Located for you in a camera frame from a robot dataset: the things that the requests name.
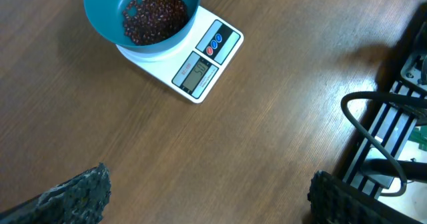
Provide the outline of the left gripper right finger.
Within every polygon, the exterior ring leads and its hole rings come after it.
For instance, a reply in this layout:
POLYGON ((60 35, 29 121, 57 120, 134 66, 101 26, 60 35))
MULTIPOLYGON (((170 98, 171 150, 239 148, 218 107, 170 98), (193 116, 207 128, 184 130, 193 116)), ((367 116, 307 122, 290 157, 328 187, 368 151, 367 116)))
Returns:
POLYGON ((316 223, 421 224, 325 171, 311 179, 308 201, 316 223))

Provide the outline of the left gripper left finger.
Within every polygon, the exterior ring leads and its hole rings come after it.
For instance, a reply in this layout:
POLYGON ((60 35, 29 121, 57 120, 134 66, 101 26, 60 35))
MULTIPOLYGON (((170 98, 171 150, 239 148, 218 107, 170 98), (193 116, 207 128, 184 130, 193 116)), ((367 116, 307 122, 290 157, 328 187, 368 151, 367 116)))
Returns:
POLYGON ((1 222, 100 223, 111 196, 109 169, 102 163, 1 213, 1 222))

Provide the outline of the white digital kitchen scale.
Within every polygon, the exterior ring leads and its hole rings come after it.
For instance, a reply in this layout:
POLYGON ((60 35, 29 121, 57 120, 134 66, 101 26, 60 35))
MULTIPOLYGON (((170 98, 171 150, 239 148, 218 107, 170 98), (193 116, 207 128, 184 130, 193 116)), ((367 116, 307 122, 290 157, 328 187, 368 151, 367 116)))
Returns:
POLYGON ((202 6, 188 35, 175 47, 138 53, 118 46, 129 61, 193 103, 201 103, 236 54, 244 35, 202 6))

